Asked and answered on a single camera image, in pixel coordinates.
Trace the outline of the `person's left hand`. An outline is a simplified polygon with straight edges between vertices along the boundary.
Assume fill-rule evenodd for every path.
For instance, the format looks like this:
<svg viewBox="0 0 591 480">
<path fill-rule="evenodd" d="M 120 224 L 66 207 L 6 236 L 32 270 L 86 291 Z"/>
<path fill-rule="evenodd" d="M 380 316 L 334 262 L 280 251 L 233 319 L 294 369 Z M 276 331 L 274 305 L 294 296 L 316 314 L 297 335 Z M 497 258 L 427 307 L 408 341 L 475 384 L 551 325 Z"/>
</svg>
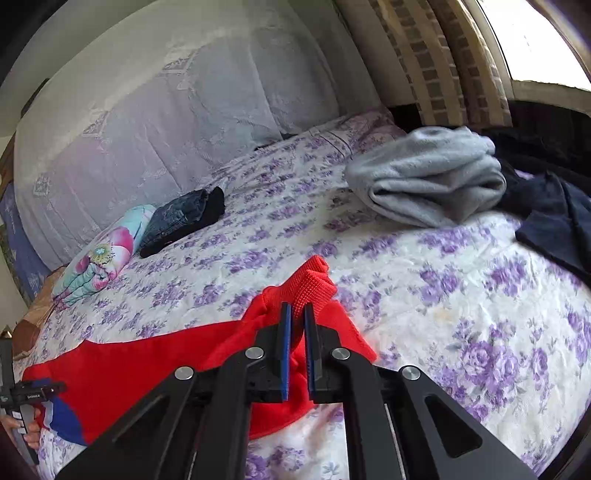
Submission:
<svg viewBox="0 0 591 480">
<path fill-rule="evenodd" d="M 16 441 L 13 435 L 14 430 L 18 429 L 25 429 L 26 433 L 22 436 L 26 444 L 33 450 L 37 451 L 40 447 L 40 427 L 36 422 L 37 418 L 41 414 L 39 408 L 34 409 L 34 420 L 29 422 L 27 426 L 24 426 L 24 423 L 20 420 L 13 418 L 10 415 L 6 415 L 4 412 L 1 412 L 0 420 L 1 424 L 4 427 L 9 439 L 11 440 L 12 444 L 15 445 Z"/>
</svg>

